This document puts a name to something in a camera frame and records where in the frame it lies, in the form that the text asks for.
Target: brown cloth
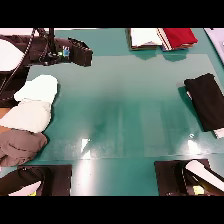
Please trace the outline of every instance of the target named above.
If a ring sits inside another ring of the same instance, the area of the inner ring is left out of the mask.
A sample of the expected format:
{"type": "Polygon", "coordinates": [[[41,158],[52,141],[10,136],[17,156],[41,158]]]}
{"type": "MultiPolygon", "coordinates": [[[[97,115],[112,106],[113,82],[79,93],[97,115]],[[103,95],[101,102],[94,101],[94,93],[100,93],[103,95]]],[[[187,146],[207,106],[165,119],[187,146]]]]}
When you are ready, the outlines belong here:
{"type": "Polygon", "coordinates": [[[47,144],[42,133],[9,130],[0,134],[0,166],[16,166],[32,160],[47,144]]]}

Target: green table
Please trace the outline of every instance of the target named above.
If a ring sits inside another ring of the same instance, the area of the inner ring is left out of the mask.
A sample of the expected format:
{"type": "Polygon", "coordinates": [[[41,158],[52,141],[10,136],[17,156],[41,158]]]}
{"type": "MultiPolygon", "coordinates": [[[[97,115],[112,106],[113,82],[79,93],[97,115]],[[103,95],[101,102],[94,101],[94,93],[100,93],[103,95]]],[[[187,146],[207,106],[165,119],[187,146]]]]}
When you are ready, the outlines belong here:
{"type": "Polygon", "coordinates": [[[164,53],[129,51],[124,29],[57,31],[85,41],[93,64],[31,68],[28,80],[50,74],[60,86],[50,142],[28,164],[73,164],[71,195],[158,195],[157,160],[208,158],[224,176],[224,139],[202,131],[183,88],[206,72],[222,88],[223,66],[204,30],[193,32],[194,48],[164,53]]]}

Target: folded red shirt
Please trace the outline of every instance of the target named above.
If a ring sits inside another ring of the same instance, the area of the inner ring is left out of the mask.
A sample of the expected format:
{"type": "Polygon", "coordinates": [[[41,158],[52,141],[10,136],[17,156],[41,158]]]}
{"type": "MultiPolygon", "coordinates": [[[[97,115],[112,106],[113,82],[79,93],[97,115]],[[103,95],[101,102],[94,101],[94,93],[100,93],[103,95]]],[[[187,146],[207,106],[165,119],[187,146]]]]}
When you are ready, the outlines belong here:
{"type": "Polygon", "coordinates": [[[198,42],[190,28],[163,28],[172,48],[198,42]]]}

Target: tabletop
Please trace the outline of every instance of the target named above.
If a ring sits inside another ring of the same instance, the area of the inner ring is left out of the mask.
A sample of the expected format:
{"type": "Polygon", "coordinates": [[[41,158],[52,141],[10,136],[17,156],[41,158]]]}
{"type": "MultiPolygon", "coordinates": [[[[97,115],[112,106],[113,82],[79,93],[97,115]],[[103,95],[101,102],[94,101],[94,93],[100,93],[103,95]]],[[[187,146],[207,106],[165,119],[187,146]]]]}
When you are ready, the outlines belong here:
{"type": "MultiPolygon", "coordinates": [[[[31,164],[72,164],[71,195],[158,195],[154,162],[207,158],[224,176],[224,139],[203,132],[183,81],[223,65],[202,28],[188,50],[130,51],[125,29],[56,31],[93,49],[91,67],[33,66],[28,80],[53,75],[59,88],[48,145],[31,164]]],[[[3,168],[0,176],[14,170],[3,168]]]]}

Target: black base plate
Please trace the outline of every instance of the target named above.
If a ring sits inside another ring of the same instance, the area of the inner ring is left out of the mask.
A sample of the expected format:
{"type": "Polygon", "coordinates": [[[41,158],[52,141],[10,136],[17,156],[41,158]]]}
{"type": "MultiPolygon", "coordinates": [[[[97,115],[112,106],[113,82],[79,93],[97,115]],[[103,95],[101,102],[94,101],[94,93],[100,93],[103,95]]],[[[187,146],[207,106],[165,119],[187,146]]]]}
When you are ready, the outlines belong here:
{"type": "MultiPolygon", "coordinates": [[[[47,167],[53,173],[51,196],[70,196],[72,165],[34,165],[18,166],[18,168],[47,167]]],[[[37,196],[41,196],[41,187],[37,190],[37,196]]]]}
{"type": "MultiPolygon", "coordinates": [[[[197,159],[206,167],[210,168],[207,159],[197,159]]],[[[187,195],[191,192],[194,195],[190,186],[185,186],[183,177],[180,172],[177,171],[178,164],[187,163],[191,160],[172,160],[172,161],[156,161],[155,170],[158,184],[158,190],[160,196],[168,195],[187,195]]]]}

